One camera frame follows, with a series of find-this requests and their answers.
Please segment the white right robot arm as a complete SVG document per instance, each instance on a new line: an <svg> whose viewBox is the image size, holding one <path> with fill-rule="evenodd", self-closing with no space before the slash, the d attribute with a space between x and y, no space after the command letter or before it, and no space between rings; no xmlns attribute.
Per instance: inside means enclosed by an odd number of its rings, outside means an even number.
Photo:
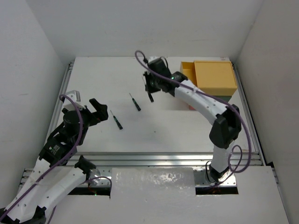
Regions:
<svg viewBox="0 0 299 224"><path fill-rule="evenodd" d="M157 77L149 71L146 71L143 75L149 97L152 93L158 91L169 93L192 106L212 125L209 139L214 148L209 170L210 176L218 182L228 171L228 155L231 153L233 144L242 129L241 122L236 114L215 99L197 94L179 84Z"/></svg>

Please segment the yellow top drawer box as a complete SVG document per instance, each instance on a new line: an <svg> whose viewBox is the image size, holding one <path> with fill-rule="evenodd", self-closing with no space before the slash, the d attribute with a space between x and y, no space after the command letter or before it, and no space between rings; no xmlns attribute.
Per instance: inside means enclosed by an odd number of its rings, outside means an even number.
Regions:
<svg viewBox="0 0 299 224"><path fill-rule="evenodd" d="M237 83L230 61L181 62L183 73L201 91L217 96L231 97L237 90Z"/></svg>

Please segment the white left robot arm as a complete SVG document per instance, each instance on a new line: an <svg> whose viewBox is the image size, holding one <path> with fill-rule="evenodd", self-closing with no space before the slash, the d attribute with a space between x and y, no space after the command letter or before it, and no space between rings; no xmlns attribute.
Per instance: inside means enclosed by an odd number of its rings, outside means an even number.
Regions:
<svg viewBox="0 0 299 224"><path fill-rule="evenodd" d="M108 119L107 105L94 98L89 100L94 112L65 95L60 99L69 100L62 110L63 121L49 135L17 196L0 210L2 224L49 223L55 207L66 195L83 183L97 186L103 178L96 165L84 156L61 179L56 178L77 153L77 146L83 144L88 129Z"/></svg>

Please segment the green drawer box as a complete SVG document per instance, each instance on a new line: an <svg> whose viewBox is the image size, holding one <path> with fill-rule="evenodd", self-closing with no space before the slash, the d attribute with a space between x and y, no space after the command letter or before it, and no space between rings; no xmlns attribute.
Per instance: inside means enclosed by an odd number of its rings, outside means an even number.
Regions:
<svg viewBox="0 0 299 224"><path fill-rule="evenodd" d="M225 102L229 102L230 99L232 98L232 96L216 96L217 98L225 101Z"/></svg>

